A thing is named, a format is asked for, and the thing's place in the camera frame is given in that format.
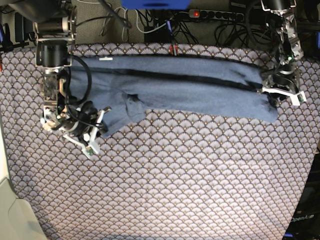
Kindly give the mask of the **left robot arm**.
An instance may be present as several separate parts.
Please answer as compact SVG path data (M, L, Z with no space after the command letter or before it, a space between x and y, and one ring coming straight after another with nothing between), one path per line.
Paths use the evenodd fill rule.
M262 0L263 11L273 15L271 29L279 37L276 65L265 73L261 92L269 94L274 99L289 98L292 105L300 106L306 99L305 92L300 90L300 77L297 61L304 52L298 36L295 15L295 0Z

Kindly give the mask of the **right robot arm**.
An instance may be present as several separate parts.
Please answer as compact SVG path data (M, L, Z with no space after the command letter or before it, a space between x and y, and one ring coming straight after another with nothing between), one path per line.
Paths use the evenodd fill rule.
M88 147L103 128L105 111L98 111L88 100L92 86L89 67L70 53L75 46L77 8L69 0L9 0L7 4L33 23L35 65L44 70L43 128L62 131L67 140ZM81 98L72 96L70 90L73 61L82 65L87 75Z

